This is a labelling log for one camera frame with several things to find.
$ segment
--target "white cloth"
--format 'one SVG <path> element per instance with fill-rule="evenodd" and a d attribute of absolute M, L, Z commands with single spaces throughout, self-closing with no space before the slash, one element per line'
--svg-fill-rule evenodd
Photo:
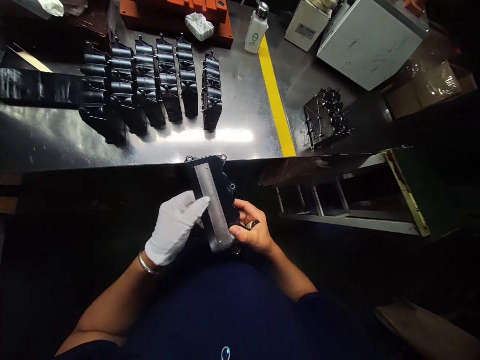
<path fill-rule="evenodd" d="M 199 41 L 205 41 L 214 35 L 213 24 L 202 14 L 194 12 L 185 16 L 185 25 Z"/>
<path fill-rule="evenodd" d="M 65 15 L 64 5 L 59 0 L 38 0 L 43 10 L 50 15 L 61 18 Z"/>
<path fill-rule="evenodd" d="M 184 192 L 164 202 L 160 206 L 155 231 L 145 245 L 148 258 L 160 266 L 174 261 L 209 203 L 208 196 L 195 201 L 193 191 Z"/>

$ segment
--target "navy shirt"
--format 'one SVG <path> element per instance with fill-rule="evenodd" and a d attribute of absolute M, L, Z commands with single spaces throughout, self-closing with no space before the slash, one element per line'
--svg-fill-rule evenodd
<path fill-rule="evenodd" d="M 57 360 L 382 359 L 360 321 L 318 293 L 298 302 L 255 267 L 228 262 L 159 296 L 123 347 L 80 345 Z"/>

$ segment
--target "white tissue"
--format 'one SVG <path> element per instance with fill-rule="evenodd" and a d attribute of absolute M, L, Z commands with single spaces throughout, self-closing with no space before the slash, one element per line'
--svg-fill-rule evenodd
<path fill-rule="evenodd" d="M 199 41 L 205 41 L 214 35 L 214 26 L 202 14 L 195 12 L 185 16 L 185 25 Z"/>
<path fill-rule="evenodd" d="M 59 0 L 38 0 L 43 10 L 50 15 L 61 18 L 65 15 L 64 5 Z"/>

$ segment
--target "silver bracelet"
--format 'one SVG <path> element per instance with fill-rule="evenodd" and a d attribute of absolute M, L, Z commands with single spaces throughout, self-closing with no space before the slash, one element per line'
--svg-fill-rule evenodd
<path fill-rule="evenodd" d="M 149 268 L 147 266 L 147 264 L 145 263 L 145 261 L 142 259 L 142 253 L 144 252 L 145 248 L 141 249 L 140 250 L 140 253 L 138 253 L 138 261 L 140 262 L 140 265 L 141 267 L 143 268 L 143 270 L 145 270 L 146 272 L 148 272 L 149 274 L 152 274 L 152 275 L 160 275 L 159 272 L 157 271 L 154 271 L 152 270 L 151 268 Z"/>

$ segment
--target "orange tray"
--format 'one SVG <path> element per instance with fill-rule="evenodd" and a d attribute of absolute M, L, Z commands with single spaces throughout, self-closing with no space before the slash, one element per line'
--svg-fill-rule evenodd
<path fill-rule="evenodd" d="M 184 33 L 185 38 L 195 43 L 198 40 L 192 35 L 185 25 L 185 15 L 172 14 L 156 8 L 142 11 L 133 0 L 121 0 L 120 15 L 127 29 L 151 34 L 164 34 L 178 38 Z M 226 10 L 225 23 L 214 24 L 215 32 L 211 38 L 204 41 L 210 46 L 231 49 L 234 42 L 234 32 L 230 22 L 230 14 Z"/>
<path fill-rule="evenodd" d="M 138 9 L 162 9 L 177 14 L 203 14 L 212 23 L 227 21 L 227 0 L 135 0 Z"/>

